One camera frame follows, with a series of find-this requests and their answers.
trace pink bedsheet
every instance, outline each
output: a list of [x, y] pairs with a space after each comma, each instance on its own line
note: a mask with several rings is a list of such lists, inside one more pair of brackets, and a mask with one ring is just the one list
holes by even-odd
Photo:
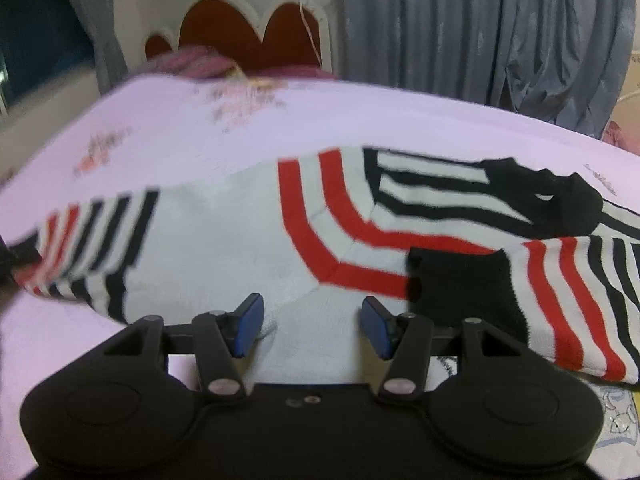
[[[494, 108], [339, 82], [246, 86], [144, 76], [60, 132], [0, 193], [0, 234], [10, 242], [75, 200], [221, 178], [260, 161], [349, 144], [464, 160], [515, 156], [532, 168], [577, 171], [605, 198], [640, 210], [640, 158]], [[0, 479], [17, 480], [34, 466], [17, 418], [30, 388], [117, 330], [88, 308], [25, 294], [2, 314]], [[170, 370], [193, 379], [188, 359], [172, 358]], [[624, 457], [594, 454], [593, 461], [611, 478], [640, 472]]]

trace blue gripper pad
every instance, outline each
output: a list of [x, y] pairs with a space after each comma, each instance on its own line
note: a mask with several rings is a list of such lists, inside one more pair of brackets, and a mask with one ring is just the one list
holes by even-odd
[[393, 357], [392, 333], [396, 318], [373, 296], [362, 301], [360, 325], [380, 359]]
[[241, 358], [248, 354], [255, 338], [262, 328], [264, 320], [264, 300], [260, 294], [254, 292], [244, 300], [233, 313], [238, 320], [238, 331], [234, 339], [231, 355]]

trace red stripe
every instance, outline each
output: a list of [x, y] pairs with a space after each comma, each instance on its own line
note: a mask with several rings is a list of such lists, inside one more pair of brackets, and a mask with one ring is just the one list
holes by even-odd
[[71, 206], [68, 212], [68, 216], [66, 217], [65, 233], [63, 234], [62, 240], [60, 240], [60, 245], [58, 246], [58, 252], [56, 253], [56, 259], [53, 261], [53, 264], [50, 267], [50, 269], [48, 269], [44, 279], [46, 283], [50, 282], [50, 280], [52, 280], [58, 273], [60, 264], [62, 263], [63, 257], [65, 255], [66, 246], [68, 245], [69, 238], [71, 238], [71, 233], [73, 233], [74, 228], [76, 227], [76, 222], [78, 222], [79, 216], [80, 216], [80, 206], [78, 205]]
[[584, 359], [584, 351], [580, 340], [571, 329], [562, 312], [558, 297], [549, 284], [544, 267], [546, 245], [540, 240], [532, 240], [524, 244], [529, 250], [527, 274], [536, 295], [536, 300], [546, 320], [554, 329], [556, 343], [556, 364], [569, 370], [580, 370]]
[[578, 240], [575, 238], [562, 238], [561, 242], [560, 270], [569, 288], [571, 288], [578, 306], [580, 306], [594, 343], [602, 351], [607, 362], [607, 370], [602, 378], [608, 381], [621, 381], [625, 378], [626, 366], [611, 348], [600, 307], [593, 299], [575, 266], [575, 250]]
[[42, 259], [35, 266], [30, 267], [24, 273], [17, 272], [14, 276], [16, 283], [19, 286], [24, 286], [29, 280], [31, 280], [37, 272], [44, 266], [44, 263], [49, 256], [51, 251], [51, 245], [53, 244], [53, 236], [56, 232], [56, 225], [58, 224], [58, 215], [53, 214], [47, 219], [47, 245], [44, 247], [42, 251]]
[[318, 282], [406, 298], [405, 276], [341, 263], [324, 246], [306, 217], [302, 176], [296, 160], [278, 163], [278, 180], [284, 227]]
[[372, 247], [388, 247], [408, 251], [422, 247], [437, 251], [463, 254], [491, 254], [494, 250], [460, 238], [440, 235], [421, 235], [411, 232], [382, 231], [371, 221], [364, 221], [353, 206], [344, 182], [344, 168], [340, 150], [321, 153], [320, 170], [324, 199], [338, 225], [351, 237]]

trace metal screw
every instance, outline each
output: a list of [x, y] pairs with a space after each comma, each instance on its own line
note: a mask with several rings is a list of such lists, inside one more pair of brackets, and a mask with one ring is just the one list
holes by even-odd
[[409, 395], [416, 389], [416, 385], [413, 381], [403, 378], [389, 379], [382, 387], [390, 394], [395, 395]]
[[220, 396], [232, 396], [240, 391], [240, 383], [233, 379], [216, 379], [209, 383], [207, 390]]

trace blue curtain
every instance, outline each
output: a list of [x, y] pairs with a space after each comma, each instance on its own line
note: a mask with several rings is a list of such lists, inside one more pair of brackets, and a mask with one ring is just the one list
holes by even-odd
[[342, 0], [344, 76], [501, 106], [600, 138], [636, 0]]
[[95, 73], [100, 93], [113, 88], [127, 75], [113, 25], [113, 0], [71, 0], [84, 30], [94, 44]]

